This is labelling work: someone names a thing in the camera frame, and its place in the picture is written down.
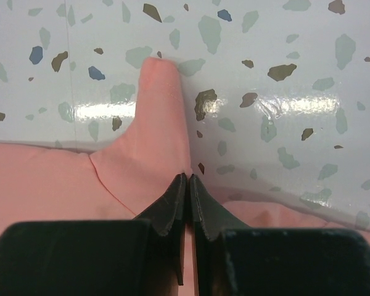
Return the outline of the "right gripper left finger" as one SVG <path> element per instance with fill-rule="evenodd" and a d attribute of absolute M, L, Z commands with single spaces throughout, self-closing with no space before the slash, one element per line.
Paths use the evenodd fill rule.
<path fill-rule="evenodd" d="M 177 295 L 186 176 L 132 220 L 27 221 L 0 235 L 0 295 Z"/>

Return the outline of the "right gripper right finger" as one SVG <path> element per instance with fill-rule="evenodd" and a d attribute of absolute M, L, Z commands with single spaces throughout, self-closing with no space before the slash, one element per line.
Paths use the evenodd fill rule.
<path fill-rule="evenodd" d="M 370 245 L 341 228 L 251 228 L 192 175 L 196 295 L 370 295 Z"/>

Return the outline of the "salmon pink t-shirt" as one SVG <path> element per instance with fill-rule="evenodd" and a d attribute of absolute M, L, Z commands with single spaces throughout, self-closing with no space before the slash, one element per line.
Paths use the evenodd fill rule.
<path fill-rule="evenodd" d="M 27 221 L 132 220 L 180 174 L 186 176 L 184 283 L 177 295 L 196 295 L 188 200 L 194 174 L 181 83 L 174 63 L 149 57 L 141 67 L 136 116 L 108 147 L 77 154 L 0 144 L 0 235 Z M 277 203 L 222 206 L 251 228 L 348 229 Z M 370 245 L 370 232 L 355 232 Z"/>

